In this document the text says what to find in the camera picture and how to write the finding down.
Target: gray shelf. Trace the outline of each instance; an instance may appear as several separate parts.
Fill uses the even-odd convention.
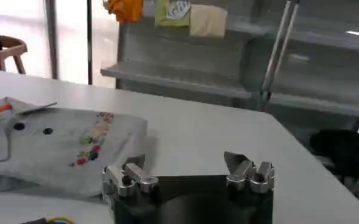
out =
[[[286,107],[303,108],[359,117],[359,103],[333,102],[330,100],[292,96],[281,93],[273,93],[269,102],[277,103]]]
[[[220,74],[211,74],[170,66],[122,61],[112,67],[102,69],[102,75],[165,87],[186,89],[220,96],[248,99],[247,92],[238,81]]]
[[[155,1],[144,0],[143,16],[147,18],[154,18],[156,12],[155,8]],[[251,23],[248,16],[228,14],[226,29],[236,32],[249,33],[255,36],[263,36],[270,32],[272,27]]]
[[[303,27],[292,31],[291,39],[359,51],[359,36],[346,33],[346,31]]]

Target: chair backrest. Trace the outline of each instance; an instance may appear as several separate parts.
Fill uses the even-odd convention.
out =
[[[14,58],[16,68],[20,74],[25,74],[25,68],[22,63],[21,54],[27,52],[26,43],[23,40],[0,36],[2,47],[5,49],[0,50],[0,70],[5,71],[4,60],[10,56]]]

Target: orange cloth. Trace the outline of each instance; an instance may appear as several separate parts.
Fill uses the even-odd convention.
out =
[[[107,10],[120,23],[137,23],[143,14],[143,0],[108,0]]]

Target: yellow cloth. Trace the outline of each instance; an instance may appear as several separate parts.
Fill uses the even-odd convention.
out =
[[[190,25],[190,13],[182,19],[168,19],[166,17],[166,6],[169,0],[156,0],[155,26],[188,27]]]
[[[120,23],[137,23],[143,14],[143,0],[108,0],[107,10]]]
[[[224,37],[228,12],[213,5],[191,5],[190,35]]]

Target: white table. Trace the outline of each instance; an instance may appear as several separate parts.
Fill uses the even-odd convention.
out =
[[[126,113],[148,120],[154,175],[227,174],[222,153],[275,166],[274,223],[359,223],[359,201],[272,116],[121,90],[0,72],[0,98]],[[0,194],[0,223],[65,215],[110,223],[105,205],[20,193]]]

